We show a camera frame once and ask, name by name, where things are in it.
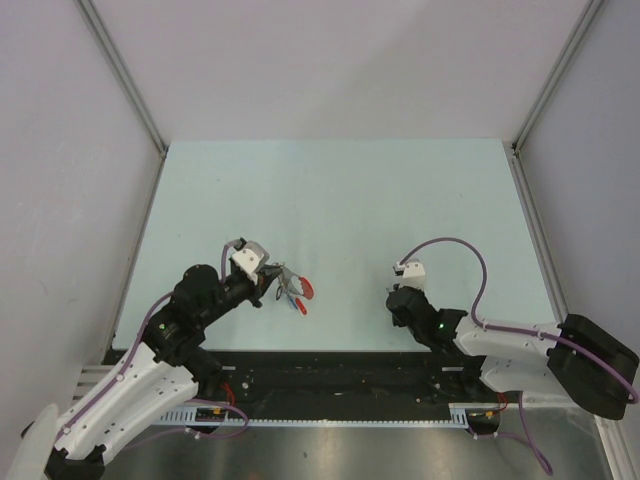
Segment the blue tagged key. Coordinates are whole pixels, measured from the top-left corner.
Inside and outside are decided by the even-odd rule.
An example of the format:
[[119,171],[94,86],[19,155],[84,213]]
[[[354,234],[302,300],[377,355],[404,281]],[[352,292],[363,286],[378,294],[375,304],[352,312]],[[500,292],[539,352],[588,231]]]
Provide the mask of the blue tagged key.
[[289,305],[291,306],[291,308],[294,311],[298,311],[299,308],[298,308],[298,304],[297,304],[297,297],[294,294],[292,294],[291,292],[289,292],[288,290],[284,291],[284,295],[285,295]]

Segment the red handled keyring holder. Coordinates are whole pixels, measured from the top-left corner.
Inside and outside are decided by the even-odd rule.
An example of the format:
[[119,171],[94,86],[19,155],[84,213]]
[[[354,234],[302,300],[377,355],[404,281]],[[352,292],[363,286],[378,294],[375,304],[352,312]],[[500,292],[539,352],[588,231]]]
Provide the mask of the red handled keyring holder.
[[284,291],[288,290],[297,297],[299,310],[296,312],[305,317],[308,314],[305,302],[311,301],[315,295],[315,291],[311,282],[306,277],[298,275],[297,273],[287,268],[284,263],[276,263],[274,267],[282,268],[282,273],[277,280],[278,287],[276,289],[275,299],[277,301],[285,299],[287,304],[289,305],[284,295]]

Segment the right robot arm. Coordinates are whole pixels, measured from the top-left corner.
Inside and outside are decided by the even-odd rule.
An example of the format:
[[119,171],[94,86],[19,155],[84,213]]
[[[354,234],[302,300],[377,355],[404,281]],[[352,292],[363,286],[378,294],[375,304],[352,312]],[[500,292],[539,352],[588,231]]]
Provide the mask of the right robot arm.
[[386,307],[394,325],[434,353],[476,359],[461,388],[473,401],[496,392],[567,399],[583,410],[620,420],[639,401],[633,382],[639,357],[585,316],[531,328],[475,321],[464,310],[437,309],[425,293],[396,287]]

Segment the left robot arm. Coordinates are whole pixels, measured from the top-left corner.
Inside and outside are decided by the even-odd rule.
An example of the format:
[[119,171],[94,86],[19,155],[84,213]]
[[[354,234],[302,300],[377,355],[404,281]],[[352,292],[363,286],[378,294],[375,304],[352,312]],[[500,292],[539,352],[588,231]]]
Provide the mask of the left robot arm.
[[234,267],[189,268],[147,313],[133,345],[59,421],[44,473],[49,479],[98,479],[147,427],[174,407],[214,397],[221,366],[203,348],[205,330],[248,301],[261,299],[282,271],[265,265],[253,276]]

